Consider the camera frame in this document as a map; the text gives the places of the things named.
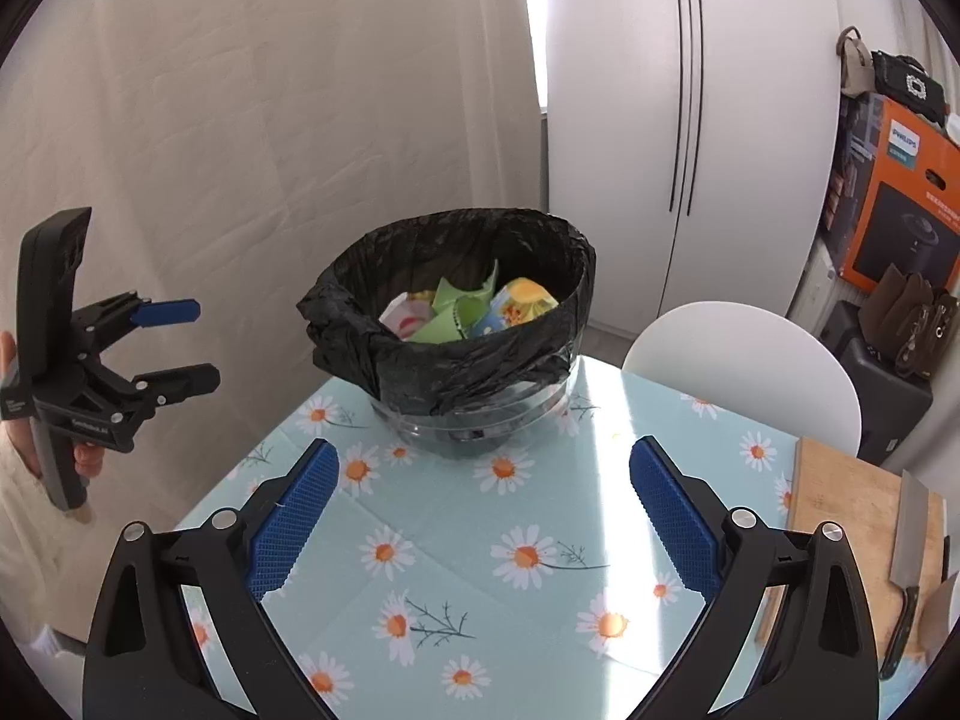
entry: human hand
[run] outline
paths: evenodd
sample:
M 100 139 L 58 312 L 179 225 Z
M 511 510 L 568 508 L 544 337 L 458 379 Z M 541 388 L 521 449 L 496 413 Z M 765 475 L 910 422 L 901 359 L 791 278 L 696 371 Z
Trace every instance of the human hand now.
M 16 341 L 13 335 L 4 330 L 0 333 L 0 374 L 7 373 L 7 368 L 15 357 Z M 12 419 L 4 422 L 4 427 L 27 470 L 40 479 L 40 459 L 37 458 L 37 447 L 34 446 L 34 434 L 30 431 L 30 419 Z M 104 469 L 104 448 L 90 443 L 79 443 L 73 448 L 73 459 L 77 473 L 92 479 Z

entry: knife handle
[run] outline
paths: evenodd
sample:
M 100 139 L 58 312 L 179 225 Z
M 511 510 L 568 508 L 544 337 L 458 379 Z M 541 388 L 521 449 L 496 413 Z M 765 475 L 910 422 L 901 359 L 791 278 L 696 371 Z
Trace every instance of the knife handle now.
M 902 592 L 904 593 L 904 607 L 901 609 L 899 620 L 896 620 L 896 627 L 894 628 L 894 635 L 890 638 L 890 644 L 887 645 L 887 656 L 883 659 L 883 665 L 880 666 L 880 678 L 882 680 L 889 680 L 894 676 L 899 662 L 904 657 L 906 640 L 910 637 L 910 631 L 913 629 L 913 618 L 917 614 L 920 588 L 908 587 Z

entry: white wardrobe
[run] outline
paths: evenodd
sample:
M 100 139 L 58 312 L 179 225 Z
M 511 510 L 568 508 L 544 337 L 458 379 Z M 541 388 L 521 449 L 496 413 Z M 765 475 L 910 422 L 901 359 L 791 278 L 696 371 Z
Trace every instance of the white wardrobe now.
M 836 0 L 549 0 L 550 211 L 597 249 L 592 322 L 785 314 L 836 135 Z

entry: black garbage bag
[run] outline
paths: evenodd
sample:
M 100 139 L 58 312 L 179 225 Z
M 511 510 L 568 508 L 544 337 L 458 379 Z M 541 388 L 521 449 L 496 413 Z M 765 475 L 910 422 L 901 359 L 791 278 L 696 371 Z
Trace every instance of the black garbage bag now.
M 526 276 L 560 305 L 483 338 L 400 341 L 380 323 L 404 292 L 435 290 L 445 276 L 476 289 L 500 264 L 496 288 Z M 334 260 L 296 307 L 310 324 L 318 368 L 361 386 L 405 415 L 479 408 L 520 382 L 568 376 L 587 325 L 596 253 L 570 223 L 540 211 L 467 208 L 373 230 Z

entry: cardboard box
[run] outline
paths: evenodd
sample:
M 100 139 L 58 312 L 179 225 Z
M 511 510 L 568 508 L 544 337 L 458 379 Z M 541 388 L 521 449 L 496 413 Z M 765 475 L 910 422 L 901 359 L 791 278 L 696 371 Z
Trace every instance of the cardboard box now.
M 824 204 L 838 274 L 871 292 L 893 263 L 950 287 L 960 274 L 960 149 L 883 95 L 845 103 Z

